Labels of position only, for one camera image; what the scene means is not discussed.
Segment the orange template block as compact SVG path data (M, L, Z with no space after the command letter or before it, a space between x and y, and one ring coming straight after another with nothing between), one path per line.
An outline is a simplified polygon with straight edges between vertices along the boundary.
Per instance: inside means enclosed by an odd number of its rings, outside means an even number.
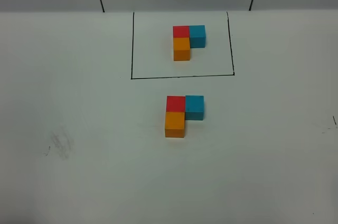
M189 61L191 57L190 39L173 39L174 61Z

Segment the red template block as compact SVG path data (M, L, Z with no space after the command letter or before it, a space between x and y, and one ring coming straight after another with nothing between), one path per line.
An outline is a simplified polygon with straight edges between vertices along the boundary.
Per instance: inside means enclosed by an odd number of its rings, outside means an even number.
M189 38L190 27L185 26L173 26L173 38Z

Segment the blue template block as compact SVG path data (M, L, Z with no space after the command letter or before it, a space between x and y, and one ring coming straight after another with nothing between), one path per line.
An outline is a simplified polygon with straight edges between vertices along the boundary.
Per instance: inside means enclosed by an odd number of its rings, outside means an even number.
M190 25L190 48L205 48L206 46L206 31L204 25Z

